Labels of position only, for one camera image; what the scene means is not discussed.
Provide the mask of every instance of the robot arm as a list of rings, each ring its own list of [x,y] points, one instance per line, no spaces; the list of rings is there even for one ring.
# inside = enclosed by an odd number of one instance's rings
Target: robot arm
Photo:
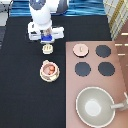
[[[65,11],[66,8],[58,7],[60,4],[64,5],[65,1],[67,5],[67,0],[30,0],[29,8],[33,19],[28,24],[30,40],[41,39],[43,43],[53,43],[55,39],[64,37],[63,27],[52,28],[50,12],[61,12],[63,9]]]

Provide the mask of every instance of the black circle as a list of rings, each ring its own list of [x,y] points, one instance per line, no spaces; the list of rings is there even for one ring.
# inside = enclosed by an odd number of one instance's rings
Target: black circle
[[[100,63],[98,70],[103,76],[112,76],[115,73],[114,66],[109,62]]]
[[[87,76],[89,75],[90,71],[91,71],[91,68],[89,64],[86,62],[79,62],[75,66],[75,72],[79,76],[82,76],[82,77]]]
[[[111,49],[106,45],[99,45],[96,48],[96,54],[100,57],[108,57],[111,54]]]

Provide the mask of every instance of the cable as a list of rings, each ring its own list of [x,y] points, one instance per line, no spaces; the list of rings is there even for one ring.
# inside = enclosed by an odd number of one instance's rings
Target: cable
[[[0,1],[0,3],[1,3],[1,4],[4,6],[4,8],[5,8],[5,9],[4,9],[3,11],[1,11],[0,13],[7,11],[8,17],[9,17],[9,11],[10,11],[10,6],[11,6],[12,1],[13,1],[13,0],[11,0],[11,1],[9,2],[9,6],[8,6],[7,9],[6,9],[5,4],[3,4],[3,2]]]

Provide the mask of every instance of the black tabletop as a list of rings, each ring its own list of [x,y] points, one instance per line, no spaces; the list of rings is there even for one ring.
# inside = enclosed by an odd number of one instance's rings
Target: black tabletop
[[[65,37],[42,53],[40,43],[27,43],[30,17],[9,18],[0,50],[0,128],[66,128],[66,41],[111,40],[106,16],[53,16],[53,25],[64,27]],[[43,81],[44,60],[56,63],[59,78]]]

